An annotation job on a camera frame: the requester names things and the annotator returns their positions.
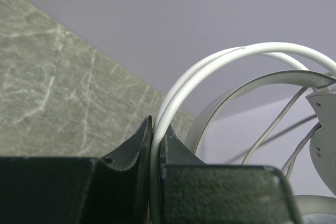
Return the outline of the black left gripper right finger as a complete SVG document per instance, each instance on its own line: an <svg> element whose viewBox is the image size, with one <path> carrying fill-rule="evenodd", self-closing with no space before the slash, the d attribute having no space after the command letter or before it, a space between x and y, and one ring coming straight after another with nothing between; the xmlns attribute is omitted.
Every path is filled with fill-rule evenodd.
<svg viewBox="0 0 336 224"><path fill-rule="evenodd" d="M207 165L169 127L160 145L163 223L300 223L284 175L257 165Z"/></svg>

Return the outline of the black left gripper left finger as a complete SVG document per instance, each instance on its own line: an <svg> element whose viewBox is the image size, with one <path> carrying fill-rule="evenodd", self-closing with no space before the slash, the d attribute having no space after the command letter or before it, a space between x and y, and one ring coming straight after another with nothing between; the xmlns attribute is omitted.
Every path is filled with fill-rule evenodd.
<svg viewBox="0 0 336 224"><path fill-rule="evenodd" d="M147 223L152 132L102 157L1 157L1 223Z"/></svg>

